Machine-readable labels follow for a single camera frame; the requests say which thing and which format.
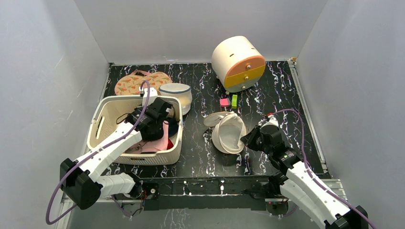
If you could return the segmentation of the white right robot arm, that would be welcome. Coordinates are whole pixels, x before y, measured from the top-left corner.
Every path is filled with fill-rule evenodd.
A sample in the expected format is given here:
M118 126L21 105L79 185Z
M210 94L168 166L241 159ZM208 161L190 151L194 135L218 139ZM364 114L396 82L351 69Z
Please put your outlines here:
M321 229L367 229L367 212L350 208L309 168L303 157L286 146L280 129L272 124L254 129L240 139L254 151L266 153L273 167L279 170L269 178L269 192L292 200Z

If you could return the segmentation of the beige-trimmed white mesh laundry bag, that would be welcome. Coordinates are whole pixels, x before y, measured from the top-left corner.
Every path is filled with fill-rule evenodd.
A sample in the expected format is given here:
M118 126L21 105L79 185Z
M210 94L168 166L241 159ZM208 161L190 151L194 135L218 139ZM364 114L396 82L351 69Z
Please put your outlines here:
M216 149L224 154L241 153L245 147L240 140L247 134L246 125L234 112L216 112L206 116L203 124L213 127L211 140Z

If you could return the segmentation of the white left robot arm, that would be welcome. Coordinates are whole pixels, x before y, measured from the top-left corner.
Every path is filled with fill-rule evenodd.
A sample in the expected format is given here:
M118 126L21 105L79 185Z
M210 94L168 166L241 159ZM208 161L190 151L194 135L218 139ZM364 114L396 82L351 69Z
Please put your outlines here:
M134 175L104 176L103 171L130 147L152 140L167 139L168 114L173 105L156 98L148 106L136 108L116 130L89 153L67 158L60 165L60 189L80 208L87 209L100 197L126 194L139 198L143 186Z

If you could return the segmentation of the beige mauve bra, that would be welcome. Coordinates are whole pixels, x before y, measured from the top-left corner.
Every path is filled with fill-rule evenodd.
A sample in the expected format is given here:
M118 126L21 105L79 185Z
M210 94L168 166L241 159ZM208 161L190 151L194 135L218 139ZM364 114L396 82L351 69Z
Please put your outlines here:
M172 105L170 108L167 108L166 112L167 112L166 117L168 119L174 119L177 122L180 120L179 116L177 115L177 110L175 106Z

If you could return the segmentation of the black bra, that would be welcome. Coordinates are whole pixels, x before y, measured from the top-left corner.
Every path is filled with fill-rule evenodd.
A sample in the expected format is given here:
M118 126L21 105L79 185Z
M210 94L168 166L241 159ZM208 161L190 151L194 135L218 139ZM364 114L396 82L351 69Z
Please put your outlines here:
M142 111L141 109L135 109L132 113L124 113L123 115L121 115L116 119L116 124L118 125L122 122L125 122L134 125L135 122L138 120L141 111Z

